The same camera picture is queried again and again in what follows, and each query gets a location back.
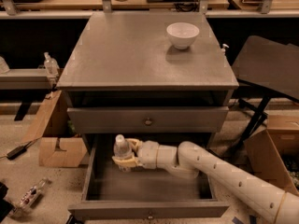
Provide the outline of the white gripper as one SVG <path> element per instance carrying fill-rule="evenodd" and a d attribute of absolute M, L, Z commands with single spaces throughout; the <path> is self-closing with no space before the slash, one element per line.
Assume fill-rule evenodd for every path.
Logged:
<path fill-rule="evenodd" d="M 136 153 L 137 157 L 133 156 L 129 159 L 122 160 L 120 157 L 113 156 L 112 160 L 120 167 L 135 168 L 139 164 L 145 169 L 156 169 L 157 153 L 159 144 L 153 141 L 142 142 L 136 138 L 127 138 L 131 150 Z"/>

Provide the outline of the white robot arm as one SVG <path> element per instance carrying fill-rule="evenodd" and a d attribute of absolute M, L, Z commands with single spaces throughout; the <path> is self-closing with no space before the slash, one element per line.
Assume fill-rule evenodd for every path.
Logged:
<path fill-rule="evenodd" d="M 271 224 L 299 224 L 299 196 L 280 189 L 211 154 L 193 142 L 177 147 L 153 141 L 115 137 L 112 160 L 123 171 L 142 167 L 194 179 L 199 173 L 216 179 Z"/>

